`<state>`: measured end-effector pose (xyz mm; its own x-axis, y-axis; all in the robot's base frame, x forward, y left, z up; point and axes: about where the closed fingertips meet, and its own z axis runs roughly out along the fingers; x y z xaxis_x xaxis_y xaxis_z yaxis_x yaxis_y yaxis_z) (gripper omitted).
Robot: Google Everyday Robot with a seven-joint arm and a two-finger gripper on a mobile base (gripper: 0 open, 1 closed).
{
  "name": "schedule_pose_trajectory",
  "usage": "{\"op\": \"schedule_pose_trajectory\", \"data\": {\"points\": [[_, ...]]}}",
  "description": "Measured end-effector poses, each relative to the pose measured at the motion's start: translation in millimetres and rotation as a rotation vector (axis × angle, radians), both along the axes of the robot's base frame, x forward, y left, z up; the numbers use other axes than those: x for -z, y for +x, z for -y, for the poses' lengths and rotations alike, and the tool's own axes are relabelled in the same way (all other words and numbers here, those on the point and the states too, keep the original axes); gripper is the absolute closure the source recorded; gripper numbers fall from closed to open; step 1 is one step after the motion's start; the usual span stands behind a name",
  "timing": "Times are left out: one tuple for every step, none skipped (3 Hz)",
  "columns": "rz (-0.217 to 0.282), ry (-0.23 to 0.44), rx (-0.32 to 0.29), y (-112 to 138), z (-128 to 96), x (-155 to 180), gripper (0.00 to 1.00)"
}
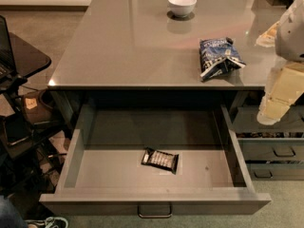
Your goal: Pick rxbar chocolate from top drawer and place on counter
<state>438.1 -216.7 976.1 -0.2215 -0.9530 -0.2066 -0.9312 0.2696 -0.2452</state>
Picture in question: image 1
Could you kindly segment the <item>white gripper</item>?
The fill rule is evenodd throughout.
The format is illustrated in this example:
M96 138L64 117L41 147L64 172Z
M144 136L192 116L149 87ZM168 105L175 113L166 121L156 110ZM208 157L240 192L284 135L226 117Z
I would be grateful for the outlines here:
M256 44L271 48L275 45L279 22L272 24L258 36ZM278 123L290 107L282 103L295 103L304 93L304 64L286 62L284 66L273 67L268 75L265 94L258 108L256 119L260 124Z

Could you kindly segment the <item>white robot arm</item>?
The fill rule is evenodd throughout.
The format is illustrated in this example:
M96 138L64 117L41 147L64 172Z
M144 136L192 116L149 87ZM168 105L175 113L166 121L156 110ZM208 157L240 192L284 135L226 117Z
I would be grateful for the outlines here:
M275 53L286 64L268 74L256 115L264 125L278 123L304 93L304 0L294 0L275 25Z

